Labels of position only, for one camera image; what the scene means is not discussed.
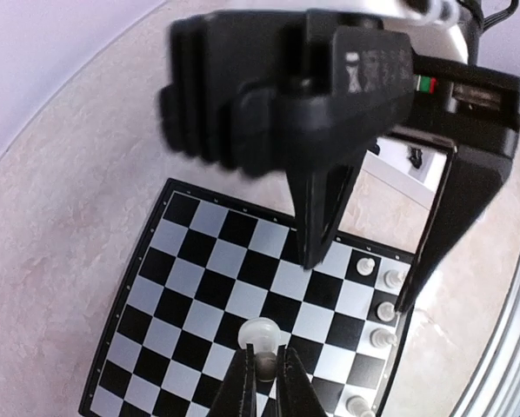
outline black cable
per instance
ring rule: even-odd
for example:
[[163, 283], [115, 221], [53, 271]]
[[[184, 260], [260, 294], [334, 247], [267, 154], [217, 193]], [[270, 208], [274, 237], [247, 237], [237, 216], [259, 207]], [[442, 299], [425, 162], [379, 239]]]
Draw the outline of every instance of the black cable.
[[519, 7], [519, 0], [511, 0], [510, 6], [502, 11], [498, 11], [497, 13], [488, 16], [484, 19], [484, 28], [483, 31], [490, 29], [492, 26], [496, 26], [498, 23], [503, 22], [504, 20], [513, 16], [517, 8]]

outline beige table surface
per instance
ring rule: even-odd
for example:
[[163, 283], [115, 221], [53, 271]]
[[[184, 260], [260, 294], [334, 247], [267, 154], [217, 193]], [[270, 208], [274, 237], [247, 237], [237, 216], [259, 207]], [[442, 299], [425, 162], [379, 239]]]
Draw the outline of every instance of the beige table surface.
[[[170, 2], [124, 34], [0, 162], [0, 416], [77, 414], [113, 296], [168, 177], [292, 212], [281, 176], [246, 182], [162, 144], [155, 96], [168, 81], [165, 27], [206, 11], [200, 3]], [[342, 229], [414, 251], [426, 215], [363, 172]], [[490, 337], [519, 250], [520, 152], [508, 186], [418, 304], [385, 416], [449, 415]]]

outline checkered board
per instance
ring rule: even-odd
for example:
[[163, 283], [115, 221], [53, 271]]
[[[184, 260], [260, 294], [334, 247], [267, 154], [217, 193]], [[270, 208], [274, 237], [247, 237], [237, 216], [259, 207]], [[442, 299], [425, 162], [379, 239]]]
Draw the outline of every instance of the checkered board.
[[[361, 276], [357, 262], [377, 267]], [[410, 316], [378, 320], [395, 302], [383, 282], [412, 255], [339, 233], [323, 263], [297, 265], [293, 219], [169, 180], [150, 217], [103, 332], [80, 413], [192, 416], [208, 413], [248, 319], [282, 329], [328, 415], [346, 417], [362, 395], [381, 411]], [[377, 349], [370, 333], [388, 328], [398, 347]], [[257, 385], [258, 416], [275, 416], [275, 383]]]

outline chessboard border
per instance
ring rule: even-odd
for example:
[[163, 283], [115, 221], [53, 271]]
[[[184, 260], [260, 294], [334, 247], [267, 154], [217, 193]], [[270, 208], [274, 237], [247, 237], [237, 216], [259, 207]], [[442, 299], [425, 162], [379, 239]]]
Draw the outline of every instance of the chessboard border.
[[[243, 212], [247, 215], [252, 215], [260, 219], [264, 219], [268, 222], [276, 222], [291, 229], [296, 229], [294, 225], [294, 218], [291, 215], [286, 215], [270, 208], [265, 208], [250, 202], [245, 202], [228, 195], [222, 195], [215, 191], [203, 189], [196, 185], [188, 184], [187, 182], [183, 182], [174, 178], [168, 178], [167, 182], [163, 186], [161, 194], [157, 198], [157, 202], [154, 205], [154, 208], [151, 211], [150, 217], [146, 222], [146, 226], [143, 229], [140, 239], [135, 246], [133, 255], [130, 258], [129, 266], [126, 269], [126, 272], [121, 281], [121, 285], [117, 290], [115, 300], [111, 306], [107, 321], [105, 322], [102, 336], [100, 337], [100, 341], [97, 345], [97, 350], [94, 355], [94, 360], [92, 361], [92, 365], [90, 367], [89, 376], [84, 386], [83, 397], [78, 408], [79, 414], [84, 417], [99, 417], [96, 413], [90, 410], [93, 395], [96, 392], [97, 383], [99, 382], [100, 377], [97, 366], [105, 362], [107, 353], [109, 351], [109, 343], [111, 343], [111, 340], [117, 331], [117, 325], [121, 319], [121, 313], [123, 312], [122, 309], [126, 304], [131, 285], [137, 277], [138, 269], [140, 269], [140, 265], [146, 254], [146, 250], [150, 245], [158, 223], [163, 217], [163, 213], [168, 205], [168, 202], [176, 192], [193, 196], [199, 200], [214, 202], [215, 204], [225, 206], [228, 209]], [[370, 241], [368, 239], [350, 235], [341, 231], [337, 232], [335, 241], [367, 252], [371, 252], [375, 255], [385, 256], [405, 263], [411, 263], [414, 256], [413, 254], [404, 250], [393, 248], [379, 242]], [[401, 354], [403, 353], [404, 344], [407, 339], [407, 333], [409, 331], [411, 316], [412, 311], [407, 315], [402, 316], [397, 323], [396, 333], [400, 335], [399, 343], [397, 347], [394, 347], [391, 350], [390, 358], [387, 360], [385, 369], [383, 371], [384, 374], [387, 374], [389, 377], [387, 378], [386, 382], [382, 382], [380, 384], [380, 387], [377, 391], [377, 397], [375, 400], [375, 404], [377, 404], [377, 416], [382, 413], [383, 408], [385, 407], [385, 403], [390, 395], [390, 390], [393, 386], [393, 380], [395, 379], [399, 365], [399, 361], [396, 361], [396, 358], [398, 356], [401, 358]]]

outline robotic arm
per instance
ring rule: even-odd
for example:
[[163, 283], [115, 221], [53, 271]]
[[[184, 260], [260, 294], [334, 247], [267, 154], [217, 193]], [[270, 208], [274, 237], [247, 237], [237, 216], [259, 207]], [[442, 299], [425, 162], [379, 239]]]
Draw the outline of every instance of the robotic arm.
[[[284, 171], [305, 268], [328, 251], [379, 136], [446, 152], [397, 301], [405, 313], [510, 175], [520, 78], [467, 64], [483, 27], [464, 7], [474, 2], [328, 3], [327, 10], [229, 10], [176, 22], [173, 81], [160, 94], [163, 132], [175, 151], [250, 177]], [[460, 16], [467, 24], [452, 26]], [[418, 90], [421, 77], [430, 89]]]

